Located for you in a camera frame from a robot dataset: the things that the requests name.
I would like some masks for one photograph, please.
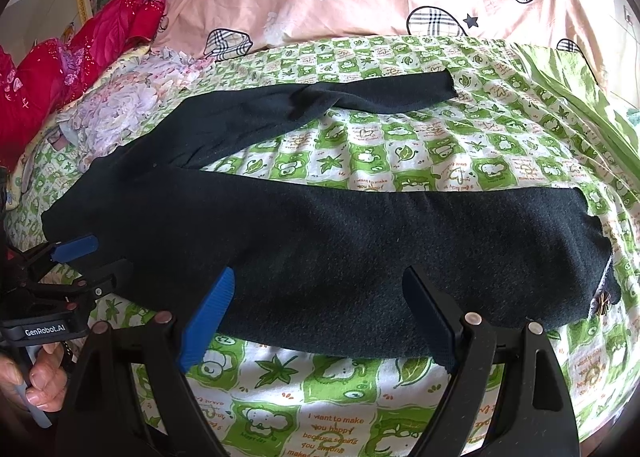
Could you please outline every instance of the rivet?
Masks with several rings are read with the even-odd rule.
[[[169,323],[174,316],[169,311],[157,312],[154,316],[156,323]]]
[[[529,324],[529,330],[533,332],[533,334],[542,334],[544,332],[542,325],[540,325],[538,322],[531,322]]]
[[[465,322],[469,325],[480,325],[482,323],[482,316],[477,312],[468,312],[465,314]]]

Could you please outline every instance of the leaf print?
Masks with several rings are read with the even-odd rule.
[[[107,310],[104,314],[104,319],[108,321],[111,320],[115,320],[118,316],[118,306],[122,303],[122,302],[118,302],[116,303],[116,299],[106,299],[105,302],[107,303]]]
[[[546,337],[549,338],[550,340],[559,340],[560,339],[560,333],[554,329],[552,329],[551,331],[547,331],[546,332]]]
[[[396,360],[396,369],[398,370],[398,384],[394,386],[407,387],[420,381],[426,376],[429,368],[431,367],[431,358],[407,358],[402,365],[402,360]]]
[[[291,382],[291,376],[298,374],[295,369],[287,368],[287,365],[295,360],[297,356],[293,356],[291,359],[280,363],[278,355],[274,355],[271,361],[256,361],[255,363],[267,372],[260,376],[260,380],[256,384],[255,388],[259,389],[264,385],[271,385],[276,379],[289,385]]]
[[[480,150],[482,150],[484,147],[486,147],[486,145],[484,143],[481,142],[468,142],[467,145],[469,145],[470,147],[474,147],[474,149],[476,150],[476,152],[480,152]]]
[[[324,174],[327,170],[331,170],[332,168],[342,168],[342,160],[340,156],[337,158],[332,158],[331,156],[327,156],[326,158],[322,158],[320,161],[320,172]]]
[[[264,162],[262,160],[251,160],[246,165],[245,174],[254,174],[258,170],[260,170],[264,166]]]
[[[409,145],[404,145],[404,147],[396,148],[396,156],[398,156],[399,161],[409,161],[415,157],[418,151],[409,147]]]

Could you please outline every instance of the blue gripper pad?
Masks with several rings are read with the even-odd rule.
[[[218,330],[222,317],[231,304],[236,291],[236,278],[233,270],[226,267],[218,277],[211,291],[191,316],[182,333],[182,344],[178,356],[178,366],[183,373],[200,363],[209,342]]]
[[[98,249],[98,238],[94,235],[88,235],[56,246],[51,252],[51,260],[57,263],[67,263],[93,253],[96,249]]]

